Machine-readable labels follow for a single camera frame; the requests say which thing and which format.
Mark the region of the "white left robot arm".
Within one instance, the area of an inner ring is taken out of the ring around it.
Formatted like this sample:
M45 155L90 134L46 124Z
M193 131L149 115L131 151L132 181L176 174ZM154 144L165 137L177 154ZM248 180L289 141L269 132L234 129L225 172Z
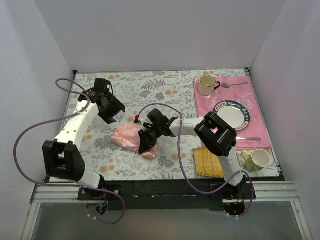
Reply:
M54 140L44 142L42 152L46 174L90 187L89 194L95 200L103 199L107 191L102 177L86 168L80 146L96 117L110 125L116 122L115 116L120 112L125 112L125 106L114 96L111 82L96 78L94 86L79 96L73 112L75 116L68 120Z

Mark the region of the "peach satin napkin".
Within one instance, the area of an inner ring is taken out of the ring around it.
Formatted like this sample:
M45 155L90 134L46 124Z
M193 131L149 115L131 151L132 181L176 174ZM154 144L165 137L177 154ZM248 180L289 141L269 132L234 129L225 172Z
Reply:
M121 126L115 130L111 141L124 149L138 153L140 148L140 137L138 132L142 126L133 122Z

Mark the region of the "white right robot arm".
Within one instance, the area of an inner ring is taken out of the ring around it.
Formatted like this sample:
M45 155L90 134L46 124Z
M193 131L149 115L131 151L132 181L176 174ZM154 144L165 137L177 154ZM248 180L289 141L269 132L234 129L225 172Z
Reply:
M162 136L177 137L178 145L180 145L181 136L198 136L205 147L218 157L225 183L215 190L201 191L192 185L182 169L186 182L195 192L202 195L213 195L223 189L232 199L243 195L246 174L241 172L236 157L237 133L217 113L208 112L204 117L189 119L168 118L155 108L147 115L147 119L147 122L141 124L142 129L138 132L140 155L151 150Z

